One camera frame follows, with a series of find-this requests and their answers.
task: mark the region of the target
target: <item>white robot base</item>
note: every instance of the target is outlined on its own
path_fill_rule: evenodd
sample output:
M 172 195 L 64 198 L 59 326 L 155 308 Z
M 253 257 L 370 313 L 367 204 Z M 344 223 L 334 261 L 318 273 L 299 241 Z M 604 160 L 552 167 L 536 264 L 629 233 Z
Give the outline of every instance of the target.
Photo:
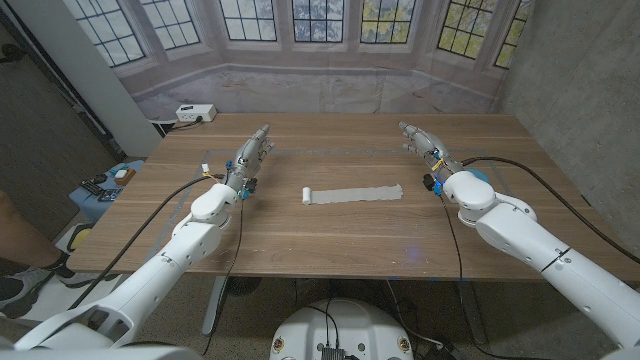
M 303 307 L 280 325 L 271 343 L 271 360 L 413 359 L 407 333 L 390 315 L 362 301 L 331 299 L 328 313 L 335 320 L 336 333 L 331 318 L 325 319 L 327 301 Z

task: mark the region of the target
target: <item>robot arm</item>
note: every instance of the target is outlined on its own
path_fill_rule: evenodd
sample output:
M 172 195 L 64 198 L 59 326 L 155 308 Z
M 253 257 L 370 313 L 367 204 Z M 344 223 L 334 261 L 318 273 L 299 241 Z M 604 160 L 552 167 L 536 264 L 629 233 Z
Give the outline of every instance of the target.
M 133 341 L 140 326 L 180 276 L 209 256 L 229 226 L 227 210 L 255 190 L 254 176 L 273 145 L 263 126 L 228 164 L 224 184 L 215 184 L 191 205 L 171 240 L 112 293 L 93 303 L 51 317 L 18 341 L 16 350 L 117 348 Z
M 537 223 L 525 202 L 491 185 L 449 155 L 440 139 L 400 123 L 416 152 L 427 160 L 436 189 L 460 206 L 458 218 L 489 245 L 539 272 L 621 348 L 640 345 L 640 294 Z

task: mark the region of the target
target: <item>wooden table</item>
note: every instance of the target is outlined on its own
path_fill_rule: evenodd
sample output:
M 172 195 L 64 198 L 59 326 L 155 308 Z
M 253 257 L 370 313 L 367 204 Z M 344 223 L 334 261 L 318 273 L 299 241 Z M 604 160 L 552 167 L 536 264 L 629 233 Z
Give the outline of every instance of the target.
M 613 236 L 531 135 L 507 115 L 219 114 L 213 123 L 170 133 L 71 257 L 74 270 L 96 272 L 172 191 L 200 176 L 206 160 L 224 173 L 226 160 L 263 124 L 275 150 L 263 162 L 256 194 L 244 202 L 242 245 L 232 275 L 341 278 L 456 279 L 458 259 L 440 199 L 422 185 L 424 161 L 402 151 L 399 121 L 438 135 L 458 160 L 501 156 L 546 179 L 596 226 Z M 639 281 L 640 267 L 591 232 L 524 171 L 477 162 L 496 191 L 519 197 L 539 222 L 622 280 Z M 303 205 L 302 188 L 329 190 L 400 184 L 396 201 Z M 193 200 L 213 185 L 200 182 L 175 197 L 115 266 L 135 271 L 169 239 Z M 240 204 L 219 248 L 190 272 L 226 273 L 234 256 Z M 526 265 L 485 243 L 457 220 L 463 275 L 474 280 L 536 280 Z

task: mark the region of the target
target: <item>power strip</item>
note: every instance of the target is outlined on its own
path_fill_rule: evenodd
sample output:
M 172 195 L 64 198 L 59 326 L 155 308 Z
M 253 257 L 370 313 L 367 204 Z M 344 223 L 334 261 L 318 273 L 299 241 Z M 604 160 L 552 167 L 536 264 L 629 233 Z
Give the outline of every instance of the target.
M 203 122 L 211 122 L 217 113 L 213 105 L 186 104 L 181 105 L 178 110 L 176 110 L 178 121 L 181 122 L 194 122 L 198 116 L 202 116 Z

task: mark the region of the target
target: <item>sneaker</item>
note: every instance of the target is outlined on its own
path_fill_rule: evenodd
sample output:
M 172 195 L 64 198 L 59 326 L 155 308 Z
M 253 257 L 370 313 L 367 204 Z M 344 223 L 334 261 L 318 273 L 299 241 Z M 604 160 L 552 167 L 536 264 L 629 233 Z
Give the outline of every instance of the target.
M 24 316 L 38 301 L 42 286 L 53 277 L 53 273 L 36 267 L 30 267 L 15 275 L 6 276 L 22 282 L 22 290 L 14 297 L 0 301 L 0 311 L 10 319 Z
M 58 275 L 58 280 L 60 280 L 60 282 L 63 283 L 64 286 L 68 287 L 69 289 L 77 289 L 85 285 L 89 285 L 90 283 L 93 282 L 93 280 L 98 278 L 99 275 L 100 274 L 97 274 L 97 273 L 76 273 L 70 278 L 65 278 Z M 118 277 L 118 274 L 109 274 L 105 276 L 102 279 L 102 281 L 111 281 L 117 277 Z

